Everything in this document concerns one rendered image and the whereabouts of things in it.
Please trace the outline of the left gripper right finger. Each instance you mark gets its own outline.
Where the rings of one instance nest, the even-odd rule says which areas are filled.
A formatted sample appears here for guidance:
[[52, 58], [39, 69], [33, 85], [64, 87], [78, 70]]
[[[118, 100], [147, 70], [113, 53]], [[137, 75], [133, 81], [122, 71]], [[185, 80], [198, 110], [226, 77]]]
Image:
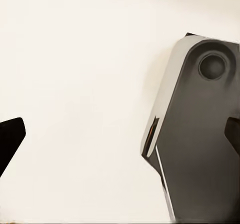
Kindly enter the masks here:
[[227, 119], [224, 135], [235, 149], [240, 157], [240, 119], [235, 117], [229, 117]]

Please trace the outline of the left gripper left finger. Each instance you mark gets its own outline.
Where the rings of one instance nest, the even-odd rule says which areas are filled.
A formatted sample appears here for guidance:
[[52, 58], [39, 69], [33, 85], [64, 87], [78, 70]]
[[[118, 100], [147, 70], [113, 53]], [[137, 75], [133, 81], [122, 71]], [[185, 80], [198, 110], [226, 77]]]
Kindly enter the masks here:
[[26, 128], [21, 116], [0, 122], [0, 177], [25, 137]]

